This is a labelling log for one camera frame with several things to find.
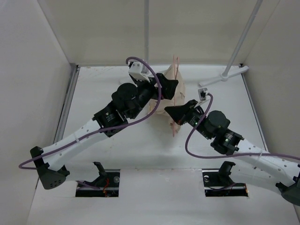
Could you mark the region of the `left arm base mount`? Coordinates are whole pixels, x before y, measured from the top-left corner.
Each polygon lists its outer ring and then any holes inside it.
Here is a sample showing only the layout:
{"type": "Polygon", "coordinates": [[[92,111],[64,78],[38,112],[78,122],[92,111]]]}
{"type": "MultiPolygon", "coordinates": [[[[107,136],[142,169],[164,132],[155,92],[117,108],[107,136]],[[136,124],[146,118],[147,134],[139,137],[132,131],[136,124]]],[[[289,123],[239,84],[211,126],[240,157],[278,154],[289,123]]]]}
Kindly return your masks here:
{"type": "Polygon", "coordinates": [[[93,181],[77,183],[75,197],[118,197],[120,169],[105,170],[100,162],[93,163],[98,169],[98,177],[93,181]]]}

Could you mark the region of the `beige trousers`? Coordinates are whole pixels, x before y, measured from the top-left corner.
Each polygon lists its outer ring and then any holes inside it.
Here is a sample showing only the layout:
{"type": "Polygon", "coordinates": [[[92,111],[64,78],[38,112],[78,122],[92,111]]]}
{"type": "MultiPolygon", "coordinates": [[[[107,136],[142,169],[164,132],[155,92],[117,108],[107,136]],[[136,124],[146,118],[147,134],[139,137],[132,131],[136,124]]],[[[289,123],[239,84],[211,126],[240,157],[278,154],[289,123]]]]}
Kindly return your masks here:
{"type": "Polygon", "coordinates": [[[171,100],[161,100],[158,109],[155,111],[155,114],[163,115],[167,118],[168,125],[172,130],[172,135],[175,137],[180,130],[180,126],[173,121],[173,119],[165,112],[164,108],[167,106],[183,105],[185,103],[186,88],[179,71],[178,63],[171,64],[167,70],[161,71],[160,73],[162,73],[167,79],[179,81],[174,97],[171,100]]]}

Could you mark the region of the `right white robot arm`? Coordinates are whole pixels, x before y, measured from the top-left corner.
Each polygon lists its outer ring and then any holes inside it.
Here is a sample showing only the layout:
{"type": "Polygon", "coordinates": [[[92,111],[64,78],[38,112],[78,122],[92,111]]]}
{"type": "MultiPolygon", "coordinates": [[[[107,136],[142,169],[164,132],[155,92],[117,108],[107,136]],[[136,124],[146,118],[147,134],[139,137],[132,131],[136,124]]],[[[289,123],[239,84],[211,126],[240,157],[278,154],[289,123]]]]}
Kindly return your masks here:
{"type": "Polygon", "coordinates": [[[221,111],[204,111],[196,100],[165,107],[165,111],[178,125],[187,123],[211,140],[211,147],[220,154],[218,158],[238,158],[246,163],[241,166],[225,161],[217,174],[220,184],[247,183],[275,192],[294,205],[300,204],[299,157],[256,147],[228,128],[230,121],[221,111]]]}

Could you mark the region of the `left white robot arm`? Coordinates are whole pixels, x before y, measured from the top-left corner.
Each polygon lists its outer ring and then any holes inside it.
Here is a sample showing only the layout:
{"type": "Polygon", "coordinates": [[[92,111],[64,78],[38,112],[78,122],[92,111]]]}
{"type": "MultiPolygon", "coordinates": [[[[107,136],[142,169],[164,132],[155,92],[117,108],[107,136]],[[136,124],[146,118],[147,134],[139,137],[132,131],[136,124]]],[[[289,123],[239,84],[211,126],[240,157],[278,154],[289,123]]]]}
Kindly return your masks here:
{"type": "Polygon", "coordinates": [[[65,167],[67,161],[123,130],[128,119],[135,119],[151,99],[171,100],[179,82],[167,79],[162,73],[157,77],[160,90],[152,77],[148,81],[124,83],[112,94],[111,102],[73,134],[53,145],[32,148],[30,154],[44,189],[53,189],[65,182],[70,175],[65,167]]]}

